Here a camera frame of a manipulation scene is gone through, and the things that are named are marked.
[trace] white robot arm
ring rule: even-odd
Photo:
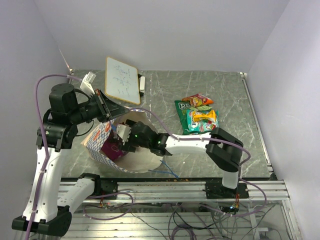
[[[100,90],[93,90],[90,84],[93,78],[93,73],[86,75],[81,83],[82,91],[68,83],[58,84],[52,88],[49,95],[51,108],[43,117],[49,161],[45,171],[41,172],[45,160],[45,149],[41,131],[38,130],[37,168],[31,195],[23,214],[13,220],[13,229],[26,231],[31,215],[35,213],[31,222],[31,232],[62,237],[69,229],[72,214],[83,200],[89,196],[101,194],[100,177],[84,173],[79,177],[76,185],[58,199],[65,157],[70,153],[73,139],[78,133],[77,125],[93,119],[107,122],[129,112],[127,108],[109,100]],[[84,94],[88,100],[78,103],[76,92]],[[202,134],[203,140],[186,140],[191,136],[157,133],[142,122],[127,120],[126,123],[118,124],[117,135],[123,141],[121,148],[124,151],[134,152],[137,147],[142,147],[150,149],[158,156],[171,156],[178,153],[207,154],[223,170],[222,187],[234,191],[238,186],[238,169],[242,151],[228,144],[219,146],[208,139],[221,139],[240,147],[243,144],[221,128]],[[40,189],[37,189],[40,174],[43,174],[43,180]],[[36,210],[33,211],[36,195],[39,198]]]

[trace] chip bag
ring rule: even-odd
[[[193,111],[192,112],[192,116],[193,116],[193,120],[195,122],[199,122],[201,120],[207,119],[210,120],[212,122],[216,122],[217,120],[217,115],[216,112],[214,110],[210,110],[210,111]]]
[[[216,118],[215,121],[212,121],[210,119],[202,119],[200,121],[195,121],[194,120],[194,111],[188,109],[186,111],[186,120],[188,123],[188,129],[191,134],[201,134],[201,133],[206,133],[210,132],[215,128],[219,127],[218,123],[218,115],[219,112],[215,112]]]
[[[187,122],[187,109],[190,108],[190,104],[185,101],[174,101],[176,111],[178,113],[180,123],[183,130],[183,135],[188,135],[189,128],[188,128],[188,122]]]
[[[208,105],[213,104],[214,101],[212,99],[202,95],[201,93],[198,93],[196,95],[188,96],[182,98],[182,101],[189,102],[191,106],[193,107],[199,107],[201,105]]]

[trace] whiteboard writing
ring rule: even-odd
[[[106,61],[105,93],[114,98],[140,104],[138,70],[108,57]]]

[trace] wire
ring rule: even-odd
[[[255,229],[255,230],[254,230],[254,233],[253,233],[253,237],[255,237],[255,234],[256,234],[256,231],[257,231],[257,227],[260,225],[260,223],[262,222],[262,220],[264,219],[264,217],[267,215],[267,213],[270,212],[275,206],[276,206],[276,205],[271,206],[271,207],[268,209],[268,211],[266,211],[265,214],[262,216],[262,218],[260,219],[260,221],[258,222],[258,224],[257,224],[255,227],[251,228],[251,229],[241,238],[241,240],[243,240],[243,239],[245,238],[245,236],[247,236],[253,229]]]
[[[153,173],[159,173],[159,174],[171,174],[173,175],[175,178],[178,178],[177,175],[175,175],[174,173],[170,172],[170,171],[156,171],[156,170],[148,170],[149,172],[153,172]]]
[[[225,227],[223,226],[223,224],[222,224],[222,222],[223,222],[224,220],[227,220],[227,224],[228,224],[229,217],[226,216],[226,217],[224,218],[224,216],[221,215],[221,216],[218,216],[218,219],[216,219],[216,218],[215,218],[215,215],[216,215],[216,214],[218,214],[218,212],[215,212],[215,213],[212,215],[213,222],[214,222],[214,223],[215,223],[215,222],[218,222],[219,225],[220,225],[220,227],[218,227],[218,225],[215,224],[216,229],[217,229],[218,232],[220,233],[221,237],[230,239],[228,236],[225,236],[225,235],[223,234],[223,232],[221,231],[221,229],[225,230],[226,233],[227,233],[227,235],[228,235],[228,234],[236,234],[236,233],[238,232],[238,224],[237,224],[237,222],[236,222],[236,218],[234,218],[235,222],[234,222],[234,224],[233,224],[232,231],[230,232],[230,231],[228,230],[228,225],[227,225],[227,227],[225,228]]]
[[[149,169],[148,171],[153,172],[153,173],[160,173],[160,174],[171,174],[171,175],[175,176],[175,178],[177,178],[177,179],[179,178],[179,176],[177,174],[175,174],[171,170],[171,168],[163,160],[160,160],[160,162],[163,163],[170,170],[170,172],[169,171],[157,171],[157,170],[151,170],[151,169]]]
[[[232,239],[232,236],[238,232],[238,224],[236,224],[236,221],[237,221],[237,219],[234,218],[234,223],[233,223],[232,233],[231,233],[231,238],[230,239]]]
[[[142,218],[140,218],[139,216],[136,216],[134,215],[132,212],[131,212],[132,216],[136,217],[137,219],[141,220],[142,222],[144,222],[147,226],[149,226],[150,228],[154,229],[154,230],[157,230],[159,233],[161,233],[161,235],[164,237],[165,240],[167,240],[166,236],[157,228],[149,225],[146,221],[144,221]]]
[[[272,227],[268,227],[268,229],[270,229],[271,231],[273,231],[273,230],[276,231],[279,234],[280,240],[282,240],[282,237],[281,237],[279,230],[272,228]]]
[[[107,197],[113,197],[113,196],[117,196],[117,195],[127,195],[130,197],[131,199],[131,205],[130,205],[130,208],[128,210],[126,210],[124,213],[120,214],[119,216],[114,216],[114,217],[110,217],[110,218],[98,218],[98,217],[93,217],[93,216],[89,216],[87,213],[86,213],[86,208],[88,206],[91,206],[91,205],[85,205],[82,209],[83,211],[83,216],[84,217],[87,217],[87,218],[90,218],[90,219],[93,219],[93,220],[99,220],[99,221],[108,221],[108,220],[114,220],[114,219],[118,219],[118,218],[121,218],[123,217],[124,215],[126,215],[127,213],[129,213],[131,210],[132,210],[132,207],[134,205],[134,198],[132,197],[131,194],[127,193],[127,192],[115,192],[115,193],[111,193],[111,194],[106,194],[106,195],[101,195],[101,196],[90,196],[88,197],[88,199],[100,199],[100,198],[107,198]]]
[[[183,225],[182,225],[182,227],[176,226],[176,227],[173,229],[172,234],[171,234],[171,240],[174,240],[175,235],[176,235],[177,232],[179,232],[180,230],[185,230],[185,231],[189,234],[190,240],[197,240],[197,236],[195,235],[194,231],[193,231],[192,229],[183,228]]]
[[[168,166],[168,164],[166,164],[165,161],[160,160],[160,162],[162,162],[162,163],[170,170],[170,172],[171,172],[177,179],[179,178],[179,176],[178,176],[177,174],[175,174],[175,173],[171,170],[171,168]]]
[[[176,222],[176,220],[175,220],[175,214],[177,214],[177,215],[179,216],[179,218],[182,220],[182,222],[186,225],[185,227],[181,227],[181,228],[185,228],[185,229],[195,229],[195,230],[214,229],[214,227],[211,227],[214,223],[212,223],[212,224],[210,224],[210,225],[206,225],[206,224],[203,222],[203,224],[204,224],[205,227],[191,226],[190,224],[188,224],[188,223],[180,216],[180,214],[179,214],[177,211],[175,211],[175,212],[173,213],[172,218],[173,218],[173,222],[174,222],[175,225],[177,225],[177,226],[179,226],[179,225],[177,224],[177,222]]]
[[[175,212],[177,211],[177,208],[173,211],[173,213],[171,214],[170,218],[169,218],[169,222],[168,222],[168,236],[170,238],[170,240],[174,240],[171,236],[170,236],[170,222],[171,222],[171,219],[173,217],[173,215],[175,214]]]
[[[255,207],[258,207],[258,206],[261,206],[261,207],[262,207],[262,205],[259,205],[259,204],[258,204],[258,205],[255,205],[252,209],[255,209]]]
[[[79,135],[75,135],[76,137],[81,137],[81,136],[83,136],[83,135],[86,135],[88,132],[90,132],[90,130],[94,127],[94,125],[95,125],[95,120],[91,120],[90,122],[88,122],[88,124],[89,123],[91,123],[91,122],[93,122],[92,123],[92,125],[91,125],[91,127],[89,128],[89,130],[88,131],[86,131],[85,133],[82,133],[82,134],[79,134]]]
[[[34,86],[34,103],[35,103],[35,109],[36,109],[36,115],[40,124],[40,131],[41,131],[41,136],[42,136],[42,141],[43,141],[43,147],[44,147],[44,152],[45,152],[45,158],[40,170],[40,174],[38,177],[38,181],[36,183],[36,187],[35,187],[35,191],[34,191],[34,198],[33,198],[33,204],[32,204],[32,213],[30,215],[30,219],[28,222],[28,225],[26,227],[26,231],[25,231],[25,240],[28,240],[30,237],[30,232],[31,232],[31,226],[33,221],[35,220],[36,217],[36,211],[37,211],[37,205],[38,205],[38,201],[39,201],[39,197],[40,197],[40,188],[41,188],[41,184],[42,184],[42,180],[44,178],[44,172],[46,170],[48,161],[49,161],[49,149],[48,149],[48,142],[47,142],[47,136],[46,136],[46,132],[45,132],[45,127],[41,118],[41,113],[40,113],[40,108],[39,108],[39,103],[38,103],[38,86],[40,84],[40,82],[46,78],[50,78],[50,77],[63,77],[63,78],[67,78],[67,79],[73,79],[76,81],[82,81],[82,79],[76,77],[76,76],[70,76],[70,75],[66,75],[66,74],[49,74],[49,75],[45,75],[41,78],[38,79],[38,81],[35,83]]]

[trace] metal table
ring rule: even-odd
[[[93,88],[104,90],[105,71],[95,71],[97,76]],[[83,78],[88,70],[74,70],[73,74]],[[196,93],[203,93],[214,100],[213,109],[219,111],[220,127],[240,139],[252,158],[242,166],[244,177],[268,178],[268,155],[256,121],[251,99],[244,78],[240,73],[217,71],[140,71],[145,76],[145,96],[141,98],[142,108],[156,113],[175,134],[182,134],[182,127],[175,107],[175,100]],[[114,100],[125,106],[137,106],[127,102]],[[151,122],[159,132],[161,128],[157,120],[151,116]],[[89,124],[79,126],[79,133],[85,132]],[[81,145],[85,138],[76,137],[73,141],[71,155],[65,160],[63,177],[78,177],[82,173],[99,174],[108,178],[165,178],[165,173],[147,172],[132,174],[115,171],[106,165],[90,158],[86,148]],[[206,155],[180,154],[164,157],[166,163],[180,177],[221,177],[221,170]],[[167,171],[162,164],[157,171]]]

